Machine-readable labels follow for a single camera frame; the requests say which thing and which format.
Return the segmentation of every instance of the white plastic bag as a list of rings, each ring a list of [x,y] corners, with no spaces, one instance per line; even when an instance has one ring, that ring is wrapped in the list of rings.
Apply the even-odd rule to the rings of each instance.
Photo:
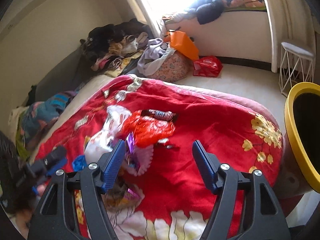
[[[130,43],[124,45],[123,49],[121,50],[121,54],[125,55],[128,53],[134,53],[138,51],[138,42],[137,39],[134,39]]]
[[[111,152],[117,143],[116,135],[121,131],[124,121],[131,116],[125,107],[113,105],[107,107],[107,119],[101,131],[93,135],[84,151],[87,164],[97,162],[102,154]]]

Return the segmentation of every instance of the white stool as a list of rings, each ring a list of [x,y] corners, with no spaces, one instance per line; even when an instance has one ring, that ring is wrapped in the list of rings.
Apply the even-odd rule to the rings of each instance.
[[[281,45],[279,87],[287,97],[296,83],[313,82],[315,55],[310,48],[293,40],[283,41]]]

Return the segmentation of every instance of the floor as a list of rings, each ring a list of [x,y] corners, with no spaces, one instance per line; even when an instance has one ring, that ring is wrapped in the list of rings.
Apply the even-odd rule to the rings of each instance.
[[[217,78],[194,77],[190,73],[176,84],[216,90],[257,101],[269,109],[276,118],[281,132],[285,133],[286,97],[280,94],[278,81],[279,74],[271,71],[224,64]]]
[[[305,225],[320,201],[320,194],[310,191],[303,195],[294,210],[286,217],[288,227]]]

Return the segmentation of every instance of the red bag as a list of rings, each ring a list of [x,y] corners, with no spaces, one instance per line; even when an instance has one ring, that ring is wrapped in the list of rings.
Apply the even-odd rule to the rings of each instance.
[[[135,111],[122,126],[124,135],[133,132],[136,146],[145,148],[160,139],[172,136],[175,131],[173,122],[161,121],[150,116],[141,116],[141,110]]]
[[[221,61],[215,56],[202,57],[193,62],[193,75],[201,77],[217,77],[222,70]]]

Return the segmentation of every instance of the red blanket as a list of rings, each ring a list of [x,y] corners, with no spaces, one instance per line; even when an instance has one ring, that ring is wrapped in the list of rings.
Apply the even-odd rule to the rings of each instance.
[[[72,161],[84,154],[85,136],[101,130],[106,106],[110,104],[124,106],[131,112],[157,109],[179,114],[176,131],[170,137],[179,150],[154,148],[147,172],[138,177],[126,175],[144,195],[143,200],[135,207],[108,212],[121,240],[199,238],[216,197],[205,188],[192,157],[192,143],[197,139],[207,152],[235,170],[252,172],[258,168],[271,185],[276,180],[282,136],[263,116],[224,99],[129,76],[118,77],[98,91],[41,145],[37,158],[62,144],[68,152],[64,169],[73,171]],[[238,194],[230,235],[237,232],[242,201],[242,194]],[[78,217],[85,224],[80,208]]]

